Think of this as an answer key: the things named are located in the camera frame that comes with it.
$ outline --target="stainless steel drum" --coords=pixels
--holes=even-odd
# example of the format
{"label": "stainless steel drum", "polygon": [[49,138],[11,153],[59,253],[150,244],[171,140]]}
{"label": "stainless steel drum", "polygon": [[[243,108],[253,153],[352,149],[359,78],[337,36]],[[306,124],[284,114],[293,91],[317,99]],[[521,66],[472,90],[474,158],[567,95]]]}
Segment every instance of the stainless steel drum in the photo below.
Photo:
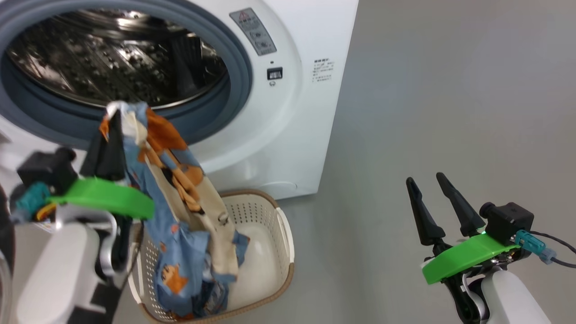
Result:
{"label": "stainless steel drum", "polygon": [[91,107],[193,100],[226,75],[218,53],[193,31],[128,10],[79,10],[33,25],[14,39],[10,60],[31,80]]}

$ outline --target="blue printed fabric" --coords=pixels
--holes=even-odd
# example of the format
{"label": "blue printed fabric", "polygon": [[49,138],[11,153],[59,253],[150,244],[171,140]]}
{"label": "blue printed fabric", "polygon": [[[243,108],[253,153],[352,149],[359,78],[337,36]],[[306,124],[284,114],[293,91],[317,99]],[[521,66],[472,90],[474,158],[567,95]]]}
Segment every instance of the blue printed fabric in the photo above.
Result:
{"label": "blue printed fabric", "polygon": [[[146,114],[141,105],[130,105],[130,111],[134,111],[138,122],[146,127]],[[214,271],[213,256],[209,252],[209,243],[214,239],[211,233],[191,230],[187,223],[175,218],[155,178],[158,175],[152,173],[151,166],[141,158],[142,145],[137,145],[134,138],[125,136],[124,152],[127,178],[131,185],[154,200],[154,217],[146,220],[144,225],[160,251],[153,277],[159,305],[177,318],[185,319],[205,317],[226,310],[228,284],[236,280],[237,274]],[[173,150],[172,153],[178,161],[198,165],[189,150]],[[179,167],[166,152],[158,157],[167,169]],[[206,216],[198,214],[193,217]],[[231,243],[236,252],[234,262],[238,266],[244,262],[248,242],[248,237],[234,230]]]}

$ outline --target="teal connector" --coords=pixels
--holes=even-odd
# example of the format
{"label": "teal connector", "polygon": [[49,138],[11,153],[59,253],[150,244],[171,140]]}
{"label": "teal connector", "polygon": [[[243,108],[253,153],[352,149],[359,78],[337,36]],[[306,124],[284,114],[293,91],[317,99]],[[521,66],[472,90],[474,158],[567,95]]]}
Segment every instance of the teal connector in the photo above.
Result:
{"label": "teal connector", "polygon": [[538,240],[532,234],[524,231],[523,229],[516,233],[514,243],[519,245],[524,250],[528,250],[537,255],[540,255],[546,248],[546,244],[544,242]]}
{"label": "teal connector", "polygon": [[16,210],[10,215],[10,219],[16,224],[31,221],[32,216],[46,205],[48,197],[50,189],[45,183],[33,183],[16,202]]}
{"label": "teal connector", "polygon": [[514,242],[526,251],[530,251],[540,258],[547,265],[552,263],[552,258],[556,257],[556,252],[551,248],[546,248],[546,243],[538,240],[534,235],[523,229],[516,233]]}

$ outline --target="washing machine door opening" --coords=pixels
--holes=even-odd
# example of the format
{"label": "washing machine door opening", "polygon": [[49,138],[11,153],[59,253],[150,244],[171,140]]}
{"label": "washing machine door opening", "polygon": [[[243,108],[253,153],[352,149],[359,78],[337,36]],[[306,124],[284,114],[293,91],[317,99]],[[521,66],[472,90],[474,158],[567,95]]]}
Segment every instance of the washing machine door opening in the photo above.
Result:
{"label": "washing machine door opening", "polygon": [[[98,7],[91,9],[94,2]],[[43,4],[52,13],[40,11]],[[148,102],[189,143],[226,126],[252,83],[236,35],[185,0],[127,4],[0,2],[0,115],[38,137],[81,149],[113,100]],[[17,15],[4,19],[10,11]]]}
{"label": "washing machine door opening", "polygon": [[133,10],[79,10],[30,26],[6,55],[38,86],[87,107],[114,100],[169,108],[228,77],[193,31]]}

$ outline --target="sticker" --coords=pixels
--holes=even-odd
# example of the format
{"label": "sticker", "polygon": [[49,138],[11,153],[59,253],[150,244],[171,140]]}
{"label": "sticker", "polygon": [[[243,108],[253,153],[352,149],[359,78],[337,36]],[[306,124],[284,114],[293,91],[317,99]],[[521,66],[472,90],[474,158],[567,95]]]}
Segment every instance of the sticker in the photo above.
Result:
{"label": "sticker", "polygon": [[334,71],[334,61],[328,58],[314,60],[314,69],[312,70],[312,83],[332,80]]}
{"label": "sticker", "polygon": [[258,56],[276,52],[276,45],[274,45],[270,34],[268,34],[260,18],[254,13],[254,10],[246,8],[233,12],[230,13],[230,18],[242,29],[252,46],[254,46]]}

